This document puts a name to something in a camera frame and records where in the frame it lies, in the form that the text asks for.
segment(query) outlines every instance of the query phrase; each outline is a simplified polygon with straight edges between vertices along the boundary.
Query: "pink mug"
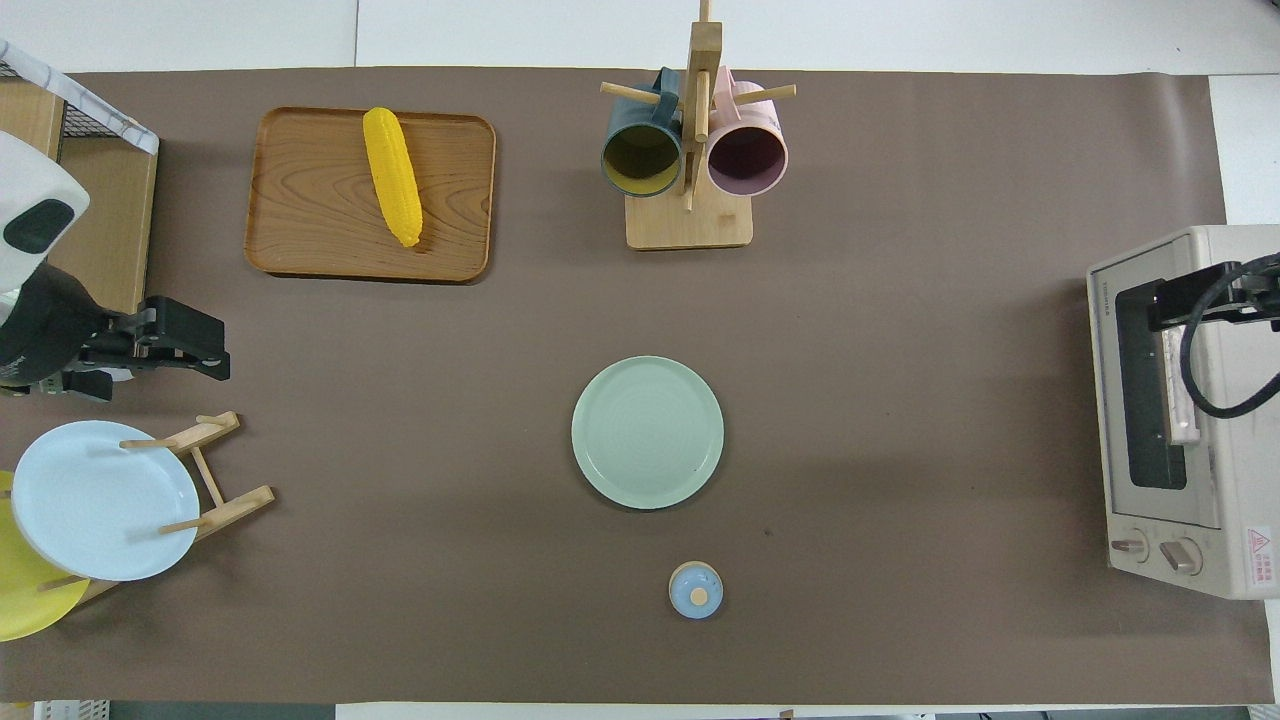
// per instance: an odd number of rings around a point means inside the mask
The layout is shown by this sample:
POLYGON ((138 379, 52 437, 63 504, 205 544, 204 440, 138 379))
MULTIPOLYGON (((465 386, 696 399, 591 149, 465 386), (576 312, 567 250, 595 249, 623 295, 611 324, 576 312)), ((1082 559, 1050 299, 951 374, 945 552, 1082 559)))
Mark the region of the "pink mug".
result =
POLYGON ((730 195, 751 197, 778 184, 787 172, 787 143, 782 140, 773 100, 736 105, 735 95, 763 90, 754 82, 733 82, 721 65, 716 74, 716 109, 707 119, 707 173, 730 195))

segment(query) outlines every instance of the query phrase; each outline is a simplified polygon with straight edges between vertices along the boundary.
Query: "wooden mug holder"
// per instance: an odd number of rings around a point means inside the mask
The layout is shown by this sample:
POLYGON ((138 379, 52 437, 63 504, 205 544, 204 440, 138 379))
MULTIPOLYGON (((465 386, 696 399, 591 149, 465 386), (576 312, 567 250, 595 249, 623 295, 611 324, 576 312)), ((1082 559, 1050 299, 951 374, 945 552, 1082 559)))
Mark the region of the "wooden mug holder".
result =
MULTIPOLYGON (((202 512, 200 518, 156 528, 157 533, 175 533, 178 530, 196 528, 195 542, 200 542, 241 518, 261 510, 275 500, 275 495, 271 492, 270 486, 251 489, 239 497, 233 497, 232 500, 223 500, 223 491, 218 487, 218 482, 214 479, 214 474, 209 469, 209 462, 205 461, 205 454, 201 448, 237 428, 239 428, 239 418, 236 413, 223 413, 221 415, 196 415, 195 425, 166 438, 127 439, 120 442, 122 448, 168 447, 179 457, 189 454, 192 460, 196 462, 196 469, 200 471, 201 479, 205 482, 209 497, 214 502, 214 506, 202 512)), ((50 591, 78 583, 84 579, 86 578, 81 578, 78 575, 68 575, 65 578, 44 583, 37 589, 50 591)), ((92 582, 90 583, 88 589, 84 591, 84 596, 81 597, 77 606, 84 605, 90 600, 119 584, 113 580, 88 579, 92 582)))
MULTIPOLYGON (((681 177, 676 187, 653 197, 625 200, 627 246, 632 250, 685 250, 694 247, 741 247, 751 242, 751 199, 730 195, 707 174, 707 137, 712 85, 719 68, 723 26, 710 22, 710 0, 700 0, 698 22, 689 33, 689 63, 678 108, 684 111, 681 132, 681 177)), ((658 94, 600 83, 600 92, 658 102, 658 94)), ((771 87, 735 95, 736 105, 794 97, 796 86, 771 87)))

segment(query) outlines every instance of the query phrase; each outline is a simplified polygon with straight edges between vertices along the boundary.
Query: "black cable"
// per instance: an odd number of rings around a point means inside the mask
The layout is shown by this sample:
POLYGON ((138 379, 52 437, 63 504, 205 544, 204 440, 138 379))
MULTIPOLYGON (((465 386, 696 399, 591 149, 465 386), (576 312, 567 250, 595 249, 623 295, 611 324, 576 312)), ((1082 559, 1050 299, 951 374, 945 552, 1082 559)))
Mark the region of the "black cable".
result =
POLYGON ((1249 413, 1257 410, 1263 402, 1275 397, 1276 393, 1280 393, 1280 373, 1276 373, 1270 380, 1267 380, 1267 384, 1262 386, 1262 389, 1249 396, 1249 398, 1244 402, 1230 407, 1219 407, 1204 397, 1199 386, 1196 384, 1196 378, 1192 377, 1192 338, 1196 336, 1196 328, 1198 328, 1201 320, 1204 319, 1204 311, 1208 310, 1208 304, 1212 302, 1215 297, 1221 295, 1229 284, 1239 278, 1266 270, 1276 264, 1280 264, 1280 252, 1249 260, 1248 263, 1217 278, 1217 281, 1199 296, 1196 305, 1192 306, 1190 315, 1187 318, 1187 329, 1183 332, 1183 342, 1178 348, 1178 360, 1179 364, 1181 364, 1183 384, 1187 386, 1187 395, 1190 396, 1196 407, 1199 407, 1206 415, 1220 418, 1222 420, 1248 415, 1249 413))

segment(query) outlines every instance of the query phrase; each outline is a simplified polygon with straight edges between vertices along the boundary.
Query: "small blue lid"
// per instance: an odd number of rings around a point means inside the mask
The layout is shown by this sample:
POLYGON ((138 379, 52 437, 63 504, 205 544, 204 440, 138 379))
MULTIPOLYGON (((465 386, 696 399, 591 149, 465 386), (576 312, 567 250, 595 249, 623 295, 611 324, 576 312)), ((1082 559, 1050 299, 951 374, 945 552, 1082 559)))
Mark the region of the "small blue lid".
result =
POLYGON ((690 620, 710 618, 724 600, 724 585, 716 570, 699 561, 685 562, 671 574, 671 605, 690 620))

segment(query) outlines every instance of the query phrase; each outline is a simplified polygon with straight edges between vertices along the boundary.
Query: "warning label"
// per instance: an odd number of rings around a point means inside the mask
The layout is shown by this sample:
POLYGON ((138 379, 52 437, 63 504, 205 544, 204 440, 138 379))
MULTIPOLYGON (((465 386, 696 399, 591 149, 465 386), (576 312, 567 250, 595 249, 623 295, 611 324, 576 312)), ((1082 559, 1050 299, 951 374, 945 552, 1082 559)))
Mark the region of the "warning label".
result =
POLYGON ((1271 542, 1271 527, 1256 525, 1247 528, 1244 533, 1244 542, 1249 548, 1249 587, 1274 587, 1275 544, 1271 542))

